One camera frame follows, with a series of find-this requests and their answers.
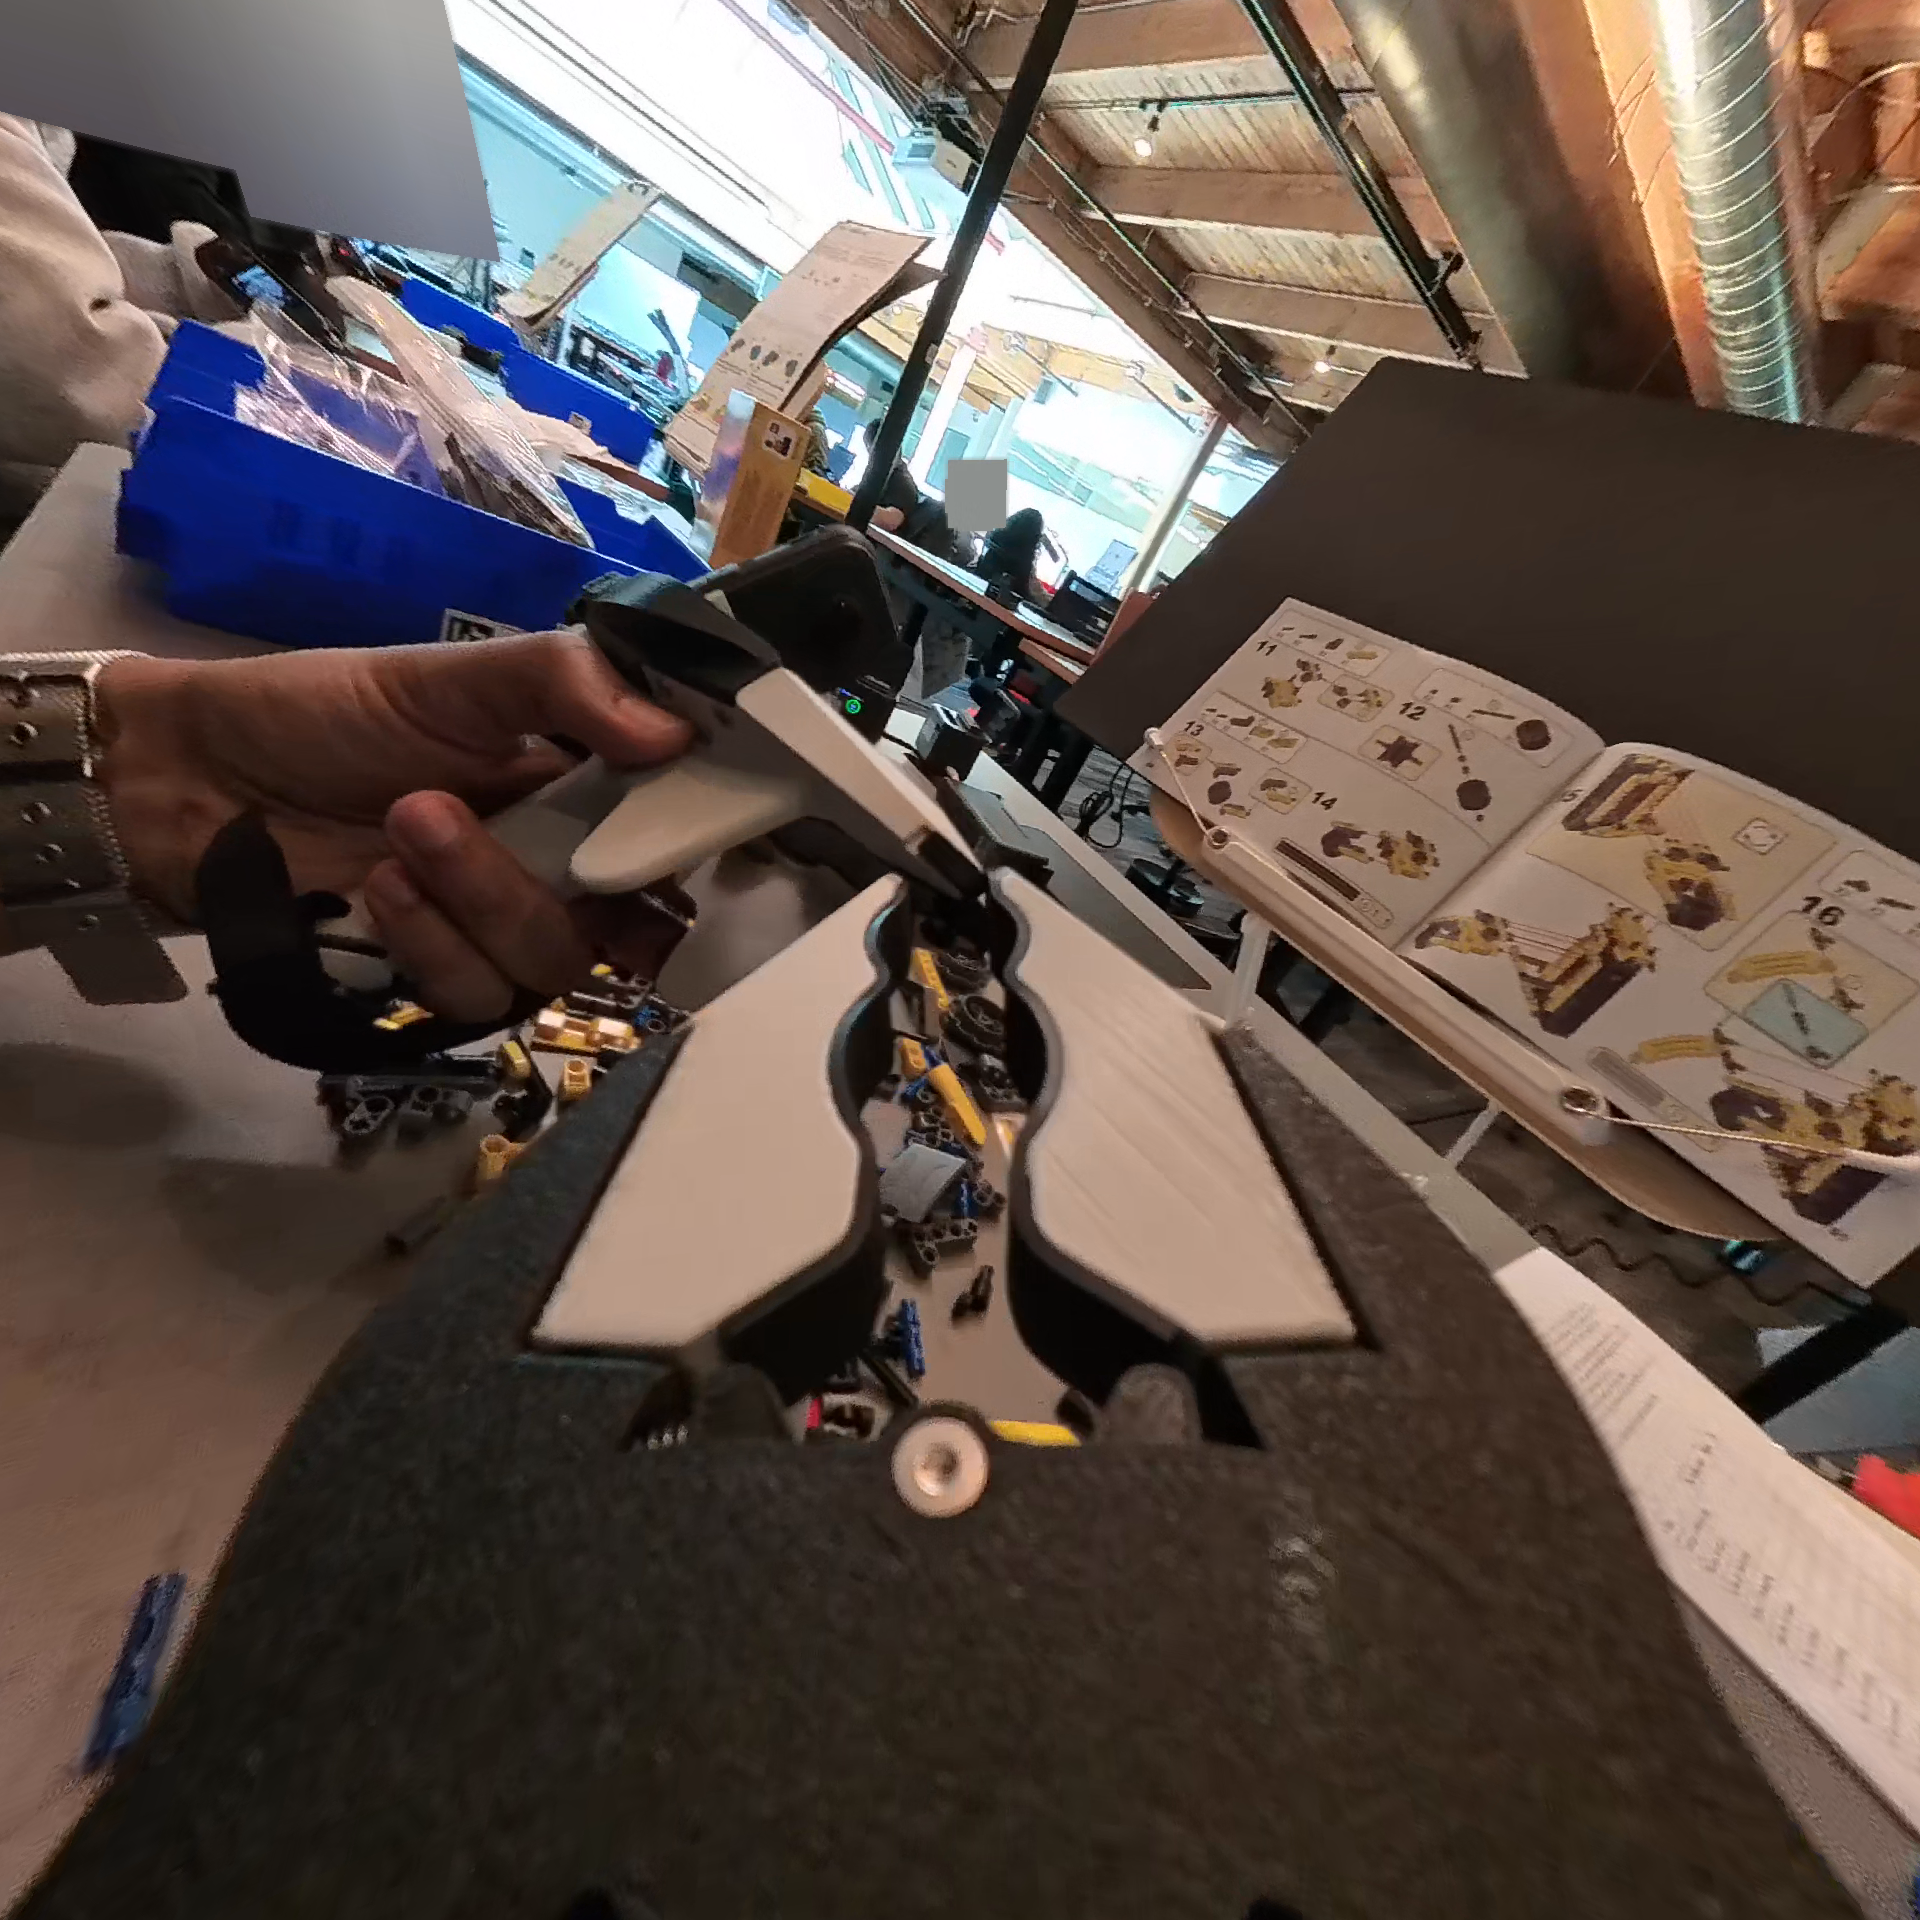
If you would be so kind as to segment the clear plastic bag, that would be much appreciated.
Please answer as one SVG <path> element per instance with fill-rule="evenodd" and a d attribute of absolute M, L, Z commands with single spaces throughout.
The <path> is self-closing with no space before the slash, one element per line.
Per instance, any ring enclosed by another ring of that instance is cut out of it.
<path fill-rule="evenodd" d="M 535 444 L 471 384 L 435 332 L 365 281 L 331 277 L 326 290 L 348 322 L 376 338 L 390 371 L 323 349 L 260 300 L 238 329 L 238 340 L 262 360 L 258 381 L 236 391 L 238 420 L 567 546 L 590 546 Z"/>

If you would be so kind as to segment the open instruction booklet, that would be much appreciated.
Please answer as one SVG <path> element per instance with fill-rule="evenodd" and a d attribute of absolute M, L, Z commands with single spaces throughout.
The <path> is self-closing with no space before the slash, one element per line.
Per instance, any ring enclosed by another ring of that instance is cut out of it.
<path fill-rule="evenodd" d="M 1287 599 L 1150 729 L 1215 821 L 1845 1285 L 1916 1256 L 1916 864 Z"/>

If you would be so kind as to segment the tall cardboard box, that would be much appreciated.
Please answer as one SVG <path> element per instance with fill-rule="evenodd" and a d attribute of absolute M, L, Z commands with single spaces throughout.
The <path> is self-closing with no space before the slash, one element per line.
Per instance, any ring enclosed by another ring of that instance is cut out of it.
<path fill-rule="evenodd" d="M 938 272 L 930 237 L 842 221 L 755 303 L 663 431 L 665 454 L 698 483 L 694 520 L 707 566 L 768 555 L 810 448 L 807 414 L 825 358 L 852 329 Z"/>

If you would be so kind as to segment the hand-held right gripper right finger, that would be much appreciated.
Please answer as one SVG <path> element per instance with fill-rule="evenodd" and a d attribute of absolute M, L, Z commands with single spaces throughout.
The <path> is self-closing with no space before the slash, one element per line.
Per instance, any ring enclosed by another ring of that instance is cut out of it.
<path fill-rule="evenodd" d="M 991 876 L 1024 1100 L 1006 1290 L 1020 1340 L 1106 1407 L 1163 1371 L 1233 1408 L 1228 1362 L 1362 1331 L 1235 1079 L 1221 1025 L 1025 876 Z"/>

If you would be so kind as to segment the dark partition panel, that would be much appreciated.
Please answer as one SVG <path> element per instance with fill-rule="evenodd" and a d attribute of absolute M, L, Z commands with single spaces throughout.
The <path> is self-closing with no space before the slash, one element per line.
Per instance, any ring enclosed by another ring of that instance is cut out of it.
<path fill-rule="evenodd" d="M 1385 363 L 1086 670 L 1113 757 L 1287 600 L 1916 859 L 1917 450 Z"/>

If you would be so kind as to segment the silver ventilation duct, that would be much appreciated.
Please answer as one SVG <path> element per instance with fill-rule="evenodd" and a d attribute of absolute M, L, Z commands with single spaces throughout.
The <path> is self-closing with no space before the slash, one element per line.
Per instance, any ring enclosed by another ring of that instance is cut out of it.
<path fill-rule="evenodd" d="M 1796 247 L 1775 7 L 1644 4 L 1720 397 L 1758 420 L 1818 414 Z"/>

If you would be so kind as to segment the white book stand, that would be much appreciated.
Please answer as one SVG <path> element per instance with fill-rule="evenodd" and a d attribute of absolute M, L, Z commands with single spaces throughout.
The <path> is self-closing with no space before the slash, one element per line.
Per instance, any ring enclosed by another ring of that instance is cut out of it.
<path fill-rule="evenodd" d="M 1231 896 L 1272 934 L 1517 1123 L 1593 1188 L 1630 1213 L 1711 1241 L 1781 1241 L 1758 1213 L 1695 1167 L 1616 1119 L 1583 1081 L 1485 1018 L 1387 946 L 1370 938 L 1275 864 L 1229 833 L 1188 784 L 1176 749 L 1150 729 L 1144 751 L 1163 773 L 1154 821 L 1170 851 Z"/>

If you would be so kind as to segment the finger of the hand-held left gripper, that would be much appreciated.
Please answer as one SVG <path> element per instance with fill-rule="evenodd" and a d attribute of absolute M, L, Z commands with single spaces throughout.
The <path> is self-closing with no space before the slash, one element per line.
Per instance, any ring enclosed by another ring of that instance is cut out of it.
<path fill-rule="evenodd" d="M 710 701 L 704 731 L 712 765 L 738 790 L 716 851 L 815 824 L 938 896 L 986 892 L 983 864 L 923 783 L 792 670 L 771 669 L 729 701 Z"/>

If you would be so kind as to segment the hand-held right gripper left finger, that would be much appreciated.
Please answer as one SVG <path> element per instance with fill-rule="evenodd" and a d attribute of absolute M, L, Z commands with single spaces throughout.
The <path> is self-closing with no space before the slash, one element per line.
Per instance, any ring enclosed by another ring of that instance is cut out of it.
<path fill-rule="evenodd" d="M 535 1348 L 806 1397 L 885 1297 L 863 1109 L 891 1057 L 909 895 L 882 876 L 700 1009 L 531 1325 Z"/>

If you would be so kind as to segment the black pole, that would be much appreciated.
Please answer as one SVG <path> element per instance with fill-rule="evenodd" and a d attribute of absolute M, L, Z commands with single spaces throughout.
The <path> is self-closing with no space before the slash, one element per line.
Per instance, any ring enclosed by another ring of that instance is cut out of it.
<path fill-rule="evenodd" d="M 1076 12 L 1076 2 L 1045 2 L 1041 7 L 1025 38 L 1011 87 L 998 103 L 998 118 L 973 172 L 958 229 L 948 247 L 945 265 L 930 289 L 923 321 L 902 364 L 891 403 L 877 423 L 868 468 L 846 513 L 846 525 L 862 534 L 871 528 L 933 358 L 948 338 L 958 300 L 967 286 L 1006 183 L 1034 126 L 1043 87 L 1052 77 Z"/>

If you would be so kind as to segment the person's left hand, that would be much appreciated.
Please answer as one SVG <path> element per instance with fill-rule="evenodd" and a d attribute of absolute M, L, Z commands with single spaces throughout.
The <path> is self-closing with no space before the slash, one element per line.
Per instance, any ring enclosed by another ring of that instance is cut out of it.
<path fill-rule="evenodd" d="M 688 726 L 588 636 L 124 659 L 96 685 L 101 781 L 131 896 L 193 927 L 195 870 L 230 821 L 269 828 L 300 895 L 360 899 L 371 943 L 453 1023 L 586 990 L 598 965 L 660 975 L 692 903 L 561 901 L 486 822 L 559 781 L 679 757 Z"/>

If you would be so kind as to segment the pile of toy building pieces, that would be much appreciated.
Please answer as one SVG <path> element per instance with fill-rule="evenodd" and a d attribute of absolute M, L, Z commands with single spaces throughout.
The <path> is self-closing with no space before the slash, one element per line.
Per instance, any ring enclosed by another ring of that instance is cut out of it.
<path fill-rule="evenodd" d="M 419 1266 L 405 1292 L 380 1308 L 333 1365 L 306 1420 L 354 1422 L 361 1438 L 393 1431 L 393 1454 L 411 1457 L 427 1438 L 476 1437 L 483 1407 L 510 1388 L 590 1386 L 638 1393 L 631 1438 L 660 1453 L 716 1438 L 846 1429 L 863 1438 L 873 1410 L 857 1393 L 876 1384 L 900 1422 L 927 1418 L 923 1328 L 912 1302 L 891 1307 L 891 1266 L 927 1279 L 941 1261 L 975 1258 L 983 1223 L 1004 1194 L 994 1187 L 967 1083 L 950 1072 L 939 1036 L 923 1039 L 896 1020 L 898 996 L 933 1003 L 948 987 L 923 953 L 909 901 L 904 966 L 889 996 L 885 1075 L 863 1109 L 876 1150 L 876 1199 L 883 1297 L 863 1346 L 818 1391 L 779 1397 L 752 1367 L 719 1365 L 688 1375 L 636 1356 L 565 1356 L 533 1346 L 531 1326 L 547 1302 L 573 1239 L 630 1141 L 642 1104 L 655 1090 L 677 1036 L 674 1027 L 630 1013 L 622 1031 L 634 1052 L 606 1068 L 572 1057 L 556 1089 L 531 1076 L 500 1104 L 497 1135 L 486 1138 L 476 1183 L 493 1199 L 453 1227 Z"/>

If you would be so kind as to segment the printed paper sheet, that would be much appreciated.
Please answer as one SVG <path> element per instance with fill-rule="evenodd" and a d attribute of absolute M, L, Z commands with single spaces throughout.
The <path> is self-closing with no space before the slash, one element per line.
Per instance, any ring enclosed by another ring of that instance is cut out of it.
<path fill-rule="evenodd" d="M 1566 1261 L 1533 1250 L 1494 1282 L 1595 1431 L 1668 1582 L 1916 1833 L 1916 1552 Z"/>

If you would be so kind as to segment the blue plastic bin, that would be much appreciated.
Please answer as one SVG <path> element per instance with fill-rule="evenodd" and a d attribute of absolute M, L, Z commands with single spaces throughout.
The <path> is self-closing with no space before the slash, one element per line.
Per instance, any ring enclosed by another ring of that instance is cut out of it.
<path fill-rule="evenodd" d="M 460 356 L 491 375 L 520 409 L 583 431 L 613 463 L 646 463 L 658 427 L 636 403 L 524 349 L 506 321 L 426 279 L 404 277 L 395 300 L 418 325 L 457 338 Z"/>
<path fill-rule="evenodd" d="M 179 620 L 284 651 L 557 629 L 595 581 L 694 582 L 660 517 L 565 483 L 586 545 L 440 493 L 415 420 L 367 388 L 181 322 L 118 483 L 113 548 Z"/>

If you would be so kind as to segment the blue tape strip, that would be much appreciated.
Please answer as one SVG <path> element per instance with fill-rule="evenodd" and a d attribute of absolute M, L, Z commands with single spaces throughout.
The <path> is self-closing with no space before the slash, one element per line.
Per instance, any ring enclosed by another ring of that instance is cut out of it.
<path fill-rule="evenodd" d="M 80 1753 L 82 1778 L 107 1773 L 146 1730 L 179 1626 L 186 1591 L 188 1581 L 179 1570 L 157 1573 L 140 1586 Z"/>

